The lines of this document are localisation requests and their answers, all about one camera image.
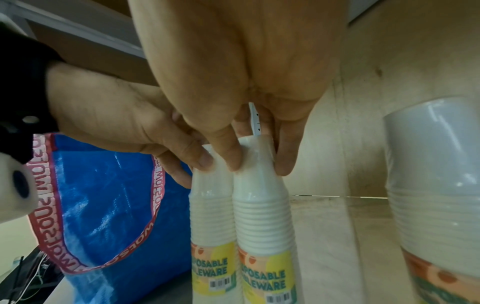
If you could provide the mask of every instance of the black sleeve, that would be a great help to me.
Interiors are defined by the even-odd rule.
[[[20,163],[33,156],[33,134],[57,132],[49,113],[46,72],[63,61],[49,46],[0,23],[0,152]]]

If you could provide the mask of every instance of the person's right hand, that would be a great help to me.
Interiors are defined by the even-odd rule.
[[[199,170],[213,163],[159,87],[55,63],[47,96],[62,133],[107,150],[152,154],[183,187],[190,188],[192,178],[180,160]]]
[[[186,122],[231,170],[248,130],[247,103],[277,139],[275,170],[289,174],[315,103],[339,63],[347,0],[129,0],[156,80]]]

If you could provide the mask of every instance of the pink bag strap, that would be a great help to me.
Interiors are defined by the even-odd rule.
[[[165,171],[160,162],[156,158],[152,158],[154,169],[150,200],[151,220],[145,226],[143,232],[130,246],[104,265],[88,267],[82,264],[65,245],[62,204],[57,187],[57,175],[52,155],[53,150],[55,150],[53,135],[35,135],[33,139],[33,159],[27,164],[35,178],[38,192],[38,207],[28,217],[38,240],[39,248],[64,273],[68,274],[80,274],[95,269],[102,269],[127,258],[146,241],[157,219],[160,202],[165,193]]]

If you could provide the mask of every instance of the blue bag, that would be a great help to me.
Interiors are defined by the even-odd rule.
[[[132,303],[190,270],[189,190],[158,161],[62,135],[33,145],[39,202],[30,222],[77,304]]]

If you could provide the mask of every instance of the product label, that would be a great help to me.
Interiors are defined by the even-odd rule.
[[[252,256],[238,250],[246,304],[295,304],[297,290],[290,251]]]
[[[480,304],[480,278],[441,269],[403,251],[420,304]]]
[[[191,244],[193,290],[203,295],[221,295],[237,285],[235,242],[217,247]]]

